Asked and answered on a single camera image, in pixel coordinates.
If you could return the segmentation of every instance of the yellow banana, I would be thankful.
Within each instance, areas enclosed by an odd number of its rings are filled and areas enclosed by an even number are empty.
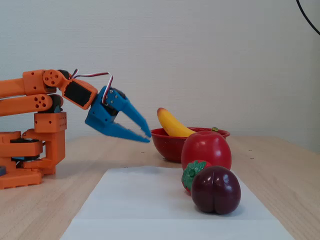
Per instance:
[[[167,109],[160,107],[156,112],[159,122],[171,137],[189,137],[195,131],[179,122]]]

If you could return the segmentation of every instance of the table surface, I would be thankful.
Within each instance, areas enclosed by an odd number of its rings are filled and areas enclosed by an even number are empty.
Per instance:
[[[295,239],[320,236],[320,155],[276,137],[230,136],[232,170]],[[86,136],[66,143],[56,174],[0,190],[0,239],[57,240],[110,168],[166,162],[153,143]]]

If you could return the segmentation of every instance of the orange robotic arm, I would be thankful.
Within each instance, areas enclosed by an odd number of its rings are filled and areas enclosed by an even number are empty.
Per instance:
[[[34,114],[34,128],[0,132],[0,189],[40,184],[54,174],[65,157],[67,114],[60,112],[63,98],[86,110],[98,90],[64,70],[34,70],[22,78],[0,81],[0,116]],[[62,96],[56,93],[57,88]],[[45,157],[39,159],[45,145]]]
[[[0,132],[0,189],[40,184],[43,175],[54,174],[56,165],[65,158],[67,113],[62,111],[67,99],[88,111],[85,123],[100,133],[123,139],[148,143],[148,138],[115,123],[122,111],[150,138],[148,124],[130,103],[126,95],[108,85],[98,90],[77,77],[95,77],[108,72],[71,75],[65,70],[34,70],[22,78],[0,81],[0,117],[34,113],[34,128]],[[61,95],[55,94],[57,88]],[[40,158],[45,145],[45,157]]]
[[[62,96],[78,107],[86,110],[96,97],[98,90],[89,83],[70,79],[63,70],[35,70],[24,72],[22,78],[0,81],[0,117],[16,114],[48,111],[53,100],[48,94],[57,88]]]

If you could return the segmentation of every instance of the dark red plum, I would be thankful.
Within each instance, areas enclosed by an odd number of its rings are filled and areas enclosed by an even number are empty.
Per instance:
[[[223,166],[210,166],[193,179],[191,197],[204,213],[225,215],[233,212],[241,199],[237,177]]]

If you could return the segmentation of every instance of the paper sheet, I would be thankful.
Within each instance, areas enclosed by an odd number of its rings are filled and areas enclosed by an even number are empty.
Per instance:
[[[220,216],[197,210],[182,173],[154,166],[108,170],[61,239],[293,239],[239,178],[240,204]]]

